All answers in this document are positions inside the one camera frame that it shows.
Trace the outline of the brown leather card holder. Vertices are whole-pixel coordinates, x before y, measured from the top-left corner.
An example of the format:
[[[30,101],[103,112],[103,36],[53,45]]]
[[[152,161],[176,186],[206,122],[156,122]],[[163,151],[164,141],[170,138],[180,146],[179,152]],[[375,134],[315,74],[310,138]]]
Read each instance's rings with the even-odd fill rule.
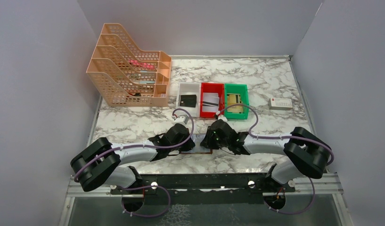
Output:
[[[203,141],[205,134],[193,134],[191,137],[192,141],[195,143],[195,146],[189,151],[181,151],[180,154],[212,154],[213,150],[204,148],[200,145]]]

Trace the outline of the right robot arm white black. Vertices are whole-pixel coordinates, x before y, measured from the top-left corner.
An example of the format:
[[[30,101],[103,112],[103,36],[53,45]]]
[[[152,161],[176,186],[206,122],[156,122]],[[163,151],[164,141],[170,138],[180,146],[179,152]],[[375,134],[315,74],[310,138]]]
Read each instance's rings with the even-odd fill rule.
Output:
[[[208,127],[200,146],[218,150],[227,148],[235,155],[269,153],[284,155],[287,160],[271,167],[266,183],[281,186],[295,178],[322,178],[325,167],[334,156],[331,148],[303,127],[290,134],[260,136],[250,132],[236,132],[227,122],[216,120]]]

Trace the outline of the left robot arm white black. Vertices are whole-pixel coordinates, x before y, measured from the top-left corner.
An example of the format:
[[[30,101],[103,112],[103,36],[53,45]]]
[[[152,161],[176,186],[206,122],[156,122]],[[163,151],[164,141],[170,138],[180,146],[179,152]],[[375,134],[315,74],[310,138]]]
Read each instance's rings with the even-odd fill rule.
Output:
[[[70,166],[75,173],[74,181],[85,192],[95,190],[101,185],[132,188],[138,187],[141,178],[130,163],[157,161],[168,157],[173,151],[190,151],[194,147],[188,128],[177,123],[166,133],[140,143],[113,147],[106,137],[100,137],[77,154]]]

